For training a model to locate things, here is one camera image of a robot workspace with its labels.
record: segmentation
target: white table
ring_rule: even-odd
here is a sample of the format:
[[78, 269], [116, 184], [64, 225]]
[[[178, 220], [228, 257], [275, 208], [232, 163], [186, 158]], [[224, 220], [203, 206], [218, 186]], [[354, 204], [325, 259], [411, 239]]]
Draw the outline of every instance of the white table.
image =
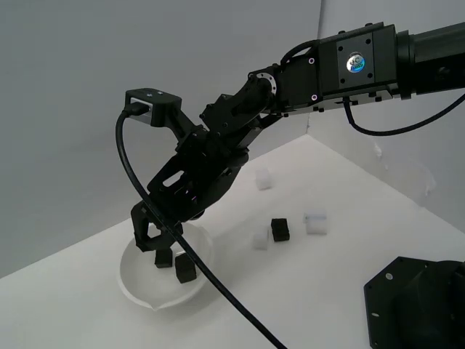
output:
[[[255, 188], [261, 167], [271, 190]], [[328, 210], [327, 236], [305, 234], [309, 208]], [[271, 217], [291, 240], [252, 250]], [[248, 163], [199, 223], [218, 277], [289, 348], [368, 349], [371, 277], [399, 255], [465, 260], [461, 231], [309, 136]], [[128, 301], [116, 273], [131, 238], [127, 220], [0, 279], [0, 348], [271, 348], [209, 284], [156, 313]]]

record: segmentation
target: logo sticker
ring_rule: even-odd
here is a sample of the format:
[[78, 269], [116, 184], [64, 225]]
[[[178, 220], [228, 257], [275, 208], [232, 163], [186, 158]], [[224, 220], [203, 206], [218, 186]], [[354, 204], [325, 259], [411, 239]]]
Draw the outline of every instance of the logo sticker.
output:
[[359, 73], [365, 67], [365, 58], [359, 52], [354, 52], [350, 55], [349, 60], [347, 61], [347, 70], [350, 73]]

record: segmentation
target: black cable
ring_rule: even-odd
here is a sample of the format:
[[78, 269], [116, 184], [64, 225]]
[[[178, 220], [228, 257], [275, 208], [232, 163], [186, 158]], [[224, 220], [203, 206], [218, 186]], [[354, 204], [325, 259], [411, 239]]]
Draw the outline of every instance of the black cable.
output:
[[118, 117], [116, 122], [116, 147], [118, 148], [119, 158], [121, 163], [123, 164], [124, 170], [126, 171], [129, 180], [131, 181], [132, 185], [142, 198], [142, 200], [147, 205], [147, 208], [152, 212], [152, 214], [158, 218], [162, 225], [165, 225], [165, 229], [173, 236], [173, 238], [177, 241], [177, 243], [184, 249], [190, 259], [198, 266], [199, 270], [205, 275], [205, 277], [210, 280], [210, 282], [215, 286], [218, 291], [225, 296], [225, 298], [232, 304], [234, 308], [236, 308], [239, 313], [241, 313], [247, 320], [251, 322], [255, 326], [256, 329], [260, 331], [276, 348], [279, 349], [286, 349], [283, 343], [281, 343], [250, 311], [244, 307], [239, 300], [234, 297], [234, 295], [222, 284], [222, 282], [211, 272], [209, 267], [205, 265], [202, 259], [195, 253], [195, 251], [190, 247], [188, 242], [182, 237], [181, 234], [175, 229], [173, 229], [170, 225], [166, 225], [164, 220], [162, 219], [162, 214], [158, 211], [155, 204], [150, 199], [148, 193], [145, 191], [144, 187], [137, 179], [134, 170], [129, 163], [128, 157], [126, 155], [126, 150], [124, 149], [124, 142], [123, 142], [123, 123], [124, 121], [130, 117], [128, 108], [125, 108], [124, 111], [121, 112], [121, 115]]
[[288, 53], [284, 55], [283, 59], [281, 59], [280, 61], [281, 66], [284, 66], [288, 62], [288, 60], [290, 60], [293, 56], [297, 55], [299, 52], [303, 51], [304, 49], [316, 47], [318, 45], [318, 42], [319, 42], [318, 40], [310, 40], [310, 41], [302, 42], [301, 44], [295, 46], [291, 51], [289, 51]]
[[363, 133], [364, 135], [368, 136], [375, 136], [375, 137], [386, 137], [386, 136], [395, 136], [395, 135], [401, 135], [402, 133], [407, 133], [410, 131], [413, 131], [415, 129], [419, 129], [420, 127], [426, 126], [427, 124], [431, 124], [433, 121], [438, 120], [439, 118], [442, 118], [445, 114], [451, 112], [453, 109], [455, 109], [457, 106], [459, 106], [463, 101], [465, 101], [465, 95], [461, 96], [458, 98], [454, 103], [449, 105], [446, 109], [443, 111], [440, 111], [436, 115], [433, 115], [430, 118], [427, 118], [426, 120], [420, 121], [417, 124], [413, 124], [407, 127], [402, 127], [400, 129], [392, 129], [389, 131], [371, 131], [369, 129], [364, 129], [360, 126], [358, 126], [355, 123], [354, 116], [352, 115], [352, 110], [350, 109], [350, 99], [348, 97], [343, 98], [344, 101], [344, 109], [346, 111], [347, 115], [347, 120], [349, 121], [349, 124], [356, 129], [358, 132]]

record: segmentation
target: gray wall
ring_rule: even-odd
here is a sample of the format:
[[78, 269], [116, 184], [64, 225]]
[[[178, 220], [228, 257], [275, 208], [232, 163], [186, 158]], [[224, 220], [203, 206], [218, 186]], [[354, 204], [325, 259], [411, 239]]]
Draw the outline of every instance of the gray wall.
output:
[[[0, 3], [0, 277], [129, 217], [139, 200], [119, 164], [114, 124], [124, 92], [205, 104], [234, 94], [249, 71], [318, 33], [320, 0], [3, 0]], [[305, 134], [306, 116], [267, 130], [258, 156]], [[147, 182], [174, 136], [128, 122]]]
[[[463, 0], [324, 0], [320, 36], [381, 21], [395, 24], [397, 31], [421, 33], [462, 22], [464, 14]], [[394, 129], [433, 115], [463, 93], [443, 92], [415, 96], [409, 101], [362, 105], [352, 112], [357, 123], [366, 128]], [[462, 105], [418, 131], [375, 139], [353, 130], [343, 111], [311, 113], [308, 133], [465, 231], [464, 114]], [[380, 161], [375, 144], [382, 150]], [[425, 196], [434, 182], [436, 188]]]

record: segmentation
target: white cube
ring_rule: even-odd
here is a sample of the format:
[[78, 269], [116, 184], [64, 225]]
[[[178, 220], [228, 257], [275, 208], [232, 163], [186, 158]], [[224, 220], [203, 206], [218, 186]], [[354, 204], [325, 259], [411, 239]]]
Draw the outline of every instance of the white cube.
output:
[[257, 231], [252, 237], [252, 247], [254, 249], [268, 249], [268, 230]]
[[259, 190], [271, 188], [271, 175], [268, 169], [258, 169], [255, 171], [255, 183]]
[[309, 235], [326, 235], [328, 233], [328, 216], [325, 211], [305, 213], [304, 223]]

